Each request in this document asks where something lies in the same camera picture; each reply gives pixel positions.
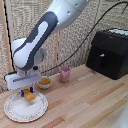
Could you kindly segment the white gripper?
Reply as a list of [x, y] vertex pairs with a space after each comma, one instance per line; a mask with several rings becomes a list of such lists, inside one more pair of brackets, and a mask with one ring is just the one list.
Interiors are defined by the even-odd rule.
[[[5, 81], [7, 82], [7, 88], [9, 90], [15, 90], [26, 85], [38, 82], [42, 79], [41, 72], [39, 70], [32, 71], [21, 76], [17, 72], [11, 72], [5, 76]], [[30, 87], [30, 92], [34, 93], [34, 88]], [[24, 97], [24, 90], [21, 90], [21, 97]]]

